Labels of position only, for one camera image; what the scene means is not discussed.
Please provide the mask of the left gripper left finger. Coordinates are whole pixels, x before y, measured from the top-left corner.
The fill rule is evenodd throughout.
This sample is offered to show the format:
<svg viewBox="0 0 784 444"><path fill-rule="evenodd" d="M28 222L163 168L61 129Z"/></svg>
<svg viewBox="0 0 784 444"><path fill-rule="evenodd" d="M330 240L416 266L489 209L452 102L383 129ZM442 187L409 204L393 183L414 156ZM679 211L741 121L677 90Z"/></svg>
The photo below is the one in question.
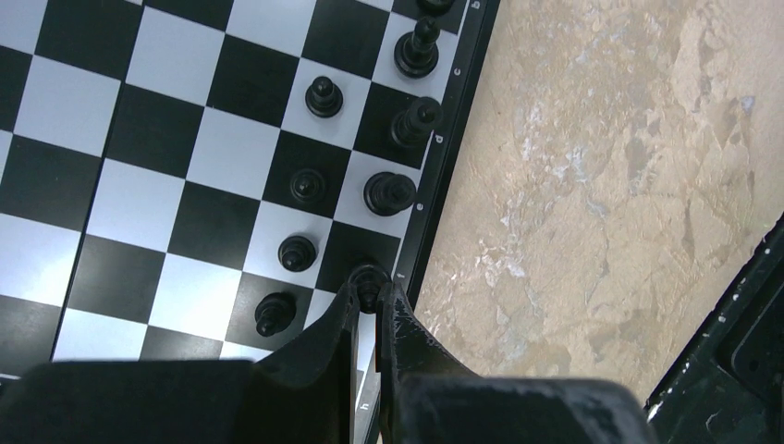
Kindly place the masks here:
<svg viewBox="0 0 784 444"><path fill-rule="evenodd" d="M350 443L359 302L325 313L258 362L41 364L1 399L5 443Z"/></svg>

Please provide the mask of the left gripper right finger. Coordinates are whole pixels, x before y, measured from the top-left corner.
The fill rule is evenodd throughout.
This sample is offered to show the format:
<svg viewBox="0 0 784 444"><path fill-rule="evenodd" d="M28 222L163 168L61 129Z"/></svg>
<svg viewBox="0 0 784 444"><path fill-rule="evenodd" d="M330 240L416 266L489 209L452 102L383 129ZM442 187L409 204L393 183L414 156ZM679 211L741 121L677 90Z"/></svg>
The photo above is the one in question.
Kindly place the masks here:
<svg viewBox="0 0 784 444"><path fill-rule="evenodd" d="M586 378L480 376L416 318L403 288L379 292L379 426L385 443L655 443L633 394Z"/></svg>

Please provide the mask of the black chess king piece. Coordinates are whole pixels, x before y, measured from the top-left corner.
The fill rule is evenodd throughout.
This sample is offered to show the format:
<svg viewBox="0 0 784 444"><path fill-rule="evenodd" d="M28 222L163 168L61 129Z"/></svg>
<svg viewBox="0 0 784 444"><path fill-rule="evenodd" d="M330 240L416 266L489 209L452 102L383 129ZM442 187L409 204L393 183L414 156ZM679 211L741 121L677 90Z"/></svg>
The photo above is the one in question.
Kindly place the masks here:
<svg viewBox="0 0 784 444"><path fill-rule="evenodd" d="M413 205L416 194L412 179L392 172L374 174L363 188L365 205L378 216L394 216L406 210Z"/></svg>

